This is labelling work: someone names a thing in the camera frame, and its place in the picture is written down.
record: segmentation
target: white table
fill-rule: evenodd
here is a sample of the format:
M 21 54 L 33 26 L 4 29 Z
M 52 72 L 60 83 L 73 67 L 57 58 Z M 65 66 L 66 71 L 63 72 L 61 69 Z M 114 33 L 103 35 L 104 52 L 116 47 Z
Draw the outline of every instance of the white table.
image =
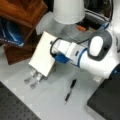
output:
M 0 80 L 42 120 L 104 120 L 87 107 L 87 100 L 97 89 L 92 76 L 70 64 L 56 64 L 47 79 L 32 90 L 24 83 L 29 76 L 29 60 L 9 66 L 3 47 L 0 47 Z M 66 105 L 64 98 L 71 81 L 77 84 Z

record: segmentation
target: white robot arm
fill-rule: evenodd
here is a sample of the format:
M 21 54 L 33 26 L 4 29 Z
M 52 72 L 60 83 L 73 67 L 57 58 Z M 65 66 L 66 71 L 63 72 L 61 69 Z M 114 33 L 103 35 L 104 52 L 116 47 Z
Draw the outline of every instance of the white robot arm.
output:
M 88 48 L 58 39 L 52 46 L 60 62 L 70 61 L 95 76 L 108 79 L 119 65 L 117 39 L 110 30 L 98 30 L 91 36 Z

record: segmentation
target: black marker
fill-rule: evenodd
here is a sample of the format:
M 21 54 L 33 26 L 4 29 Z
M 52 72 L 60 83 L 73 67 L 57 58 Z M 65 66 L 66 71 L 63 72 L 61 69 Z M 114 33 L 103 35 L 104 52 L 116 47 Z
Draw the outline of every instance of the black marker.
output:
M 69 91 L 69 93 L 67 94 L 67 96 L 65 98 L 65 104 L 67 103 L 67 101 L 68 101 L 68 99 L 69 99 L 69 97 L 70 97 L 70 95 L 72 93 L 72 89 L 74 88 L 74 86 L 76 84 L 76 81 L 77 81 L 76 79 L 72 81 L 72 84 L 70 86 L 70 91 Z

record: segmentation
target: cable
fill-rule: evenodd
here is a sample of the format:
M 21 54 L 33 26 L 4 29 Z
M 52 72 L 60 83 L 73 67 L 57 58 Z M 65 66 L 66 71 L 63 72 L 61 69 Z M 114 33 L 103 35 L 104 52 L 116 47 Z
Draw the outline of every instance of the cable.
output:
M 59 39 L 61 39 L 61 38 L 57 38 L 55 41 L 53 41 L 52 44 L 51 44 L 51 47 L 50 47 L 50 55 L 51 55 L 53 58 L 55 58 L 55 57 L 57 56 L 57 54 L 52 53 L 52 48 L 53 48 L 53 45 L 54 45 Z
M 103 16 L 101 16 L 101 15 L 98 15 L 98 14 L 92 12 L 92 11 L 87 11 L 87 10 L 86 10 L 85 12 L 91 13 L 91 14 L 93 14 L 93 15 L 96 15 L 96 16 L 102 18 L 104 21 L 108 22 L 108 24 L 107 24 L 106 27 L 104 28 L 104 29 L 106 29 L 106 28 L 108 28 L 108 26 L 109 26 L 109 24 L 111 23 L 112 18 L 113 18 L 113 10 L 114 10 L 114 2 L 113 2 L 113 0 L 111 0 L 110 8 L 111 8 L 111 14 L 110 14 L 109 20 L 106 20 L 105 17 L 103 17 Z
M 113 18 L 113 10 L 114 10 L 114 2 L 113 2 L 113 0 L 111 0 L 111 14 L 110 14 L 109 23 L 108 23 L 108 25 L 106 26 L 106 28 L 108 28 L 108 26 L 110 25 L 110 23 L 111 23 L 111 21 L 112 21 L 112 18 Z
M 104 21 L 108 22 L 108 20 L 106 20 L 105 17 L 103 17 L 103 16 L 101 16 L 101 15 L 98 15 L 97 13 L 94 13 L 94 12 L 92 12 L 92 11 L 88 11 L 88 10 L 86 10 L 85 12 L 87 12 L 87 13 L 91 13 L 91 14 L 93 14 L 93 15 L 96 15 L 96 16 L 102 18 Z
M 72 37 L 69 35 L 69 33 L 68 33 L 68 36 L 69 36 L 70 39 L 76 41 L 77 44 L 82 44 L 82 43 L 85 43 L 85 42 L 89 41 L 89 38 L 88 38 L 88 39 L 85 39 L 85 40 L 82 40 L 82 41 L 78 41 L 77 39 L 72 38 Z

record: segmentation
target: blue object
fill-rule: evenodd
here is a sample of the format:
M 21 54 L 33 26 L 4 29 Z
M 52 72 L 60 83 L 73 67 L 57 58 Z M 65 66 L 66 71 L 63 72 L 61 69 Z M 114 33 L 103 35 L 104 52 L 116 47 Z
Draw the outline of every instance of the blue object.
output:
M 24 39 L 16 23 L 0 18 L 0 41 L 19 47 L 24 45 Z
M 118 71 L 117 71 L 117 70 L 115 70 L 115 71 L 114 71 L 114 74 L 117 74 L 117 73 L 118 73 Z
M 63 55 L 63 54 L 58 54 L 55 57 L 55 60 L 58 61 L 58 62 L 61 62 L 63 64 L 66 64 L 69 61 L 69 59 L 67 57 L 65 57 L 65 55 Z

